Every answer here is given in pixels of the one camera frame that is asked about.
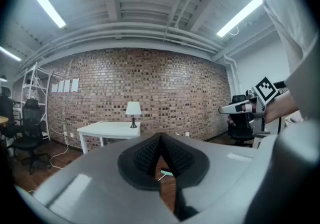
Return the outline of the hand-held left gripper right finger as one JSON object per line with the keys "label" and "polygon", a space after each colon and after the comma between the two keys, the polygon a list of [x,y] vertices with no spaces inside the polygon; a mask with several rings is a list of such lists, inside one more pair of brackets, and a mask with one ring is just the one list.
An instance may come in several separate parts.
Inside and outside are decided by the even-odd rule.
{"label": "hand-held left gripper right finger", "polygon": [[258,148],[223,145],[161,133],[163,139],[201,151],[209,167],[196,186],[181,189],[186,207],[195,214],[184,224],[247,224],[250,205],[268,171],[276,135],[261,140]]}

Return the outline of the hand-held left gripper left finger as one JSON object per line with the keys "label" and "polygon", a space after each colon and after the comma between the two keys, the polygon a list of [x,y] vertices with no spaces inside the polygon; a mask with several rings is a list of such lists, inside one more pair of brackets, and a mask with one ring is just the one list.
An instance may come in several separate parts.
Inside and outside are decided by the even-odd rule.
{"label": "hand-held left gripper left finger", "polygon": [[158,191],[139,190],[118,170],[118,157],[150,133],[96,148],[47,179],[33,194],[16,190],[45,224],[177,224]]}

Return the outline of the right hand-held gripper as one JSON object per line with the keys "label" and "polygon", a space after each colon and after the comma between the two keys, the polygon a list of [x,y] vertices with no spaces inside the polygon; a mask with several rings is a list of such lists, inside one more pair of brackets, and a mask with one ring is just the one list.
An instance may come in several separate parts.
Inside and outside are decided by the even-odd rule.
{"label": "right hand-held gripper", "polygon": [[265,131],[267,104],[278,96],[279,90],[267,78],[264,77],[245,93],[248,102],[233,103],[218,108],[220,114],[233,115],[251,113],[253,119],[249,122],[254,136],[267,136]]}

